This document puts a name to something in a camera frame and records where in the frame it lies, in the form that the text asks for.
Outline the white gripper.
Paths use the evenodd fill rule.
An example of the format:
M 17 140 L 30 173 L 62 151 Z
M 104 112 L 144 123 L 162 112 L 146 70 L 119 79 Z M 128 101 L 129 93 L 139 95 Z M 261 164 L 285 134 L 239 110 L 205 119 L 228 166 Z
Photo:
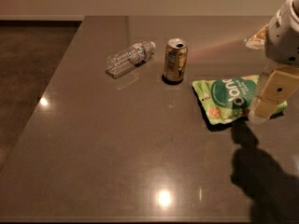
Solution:
M 299 65 L 299 0 L 286 0 L 268 25 L 245 41 L 249 49 L 264 49 L 266 56 L 277 62 Z M 299 69 L 280 66 L 263 73 L 249 106 L 253 124 L 266 122 L 278 107 L 299 89 Z

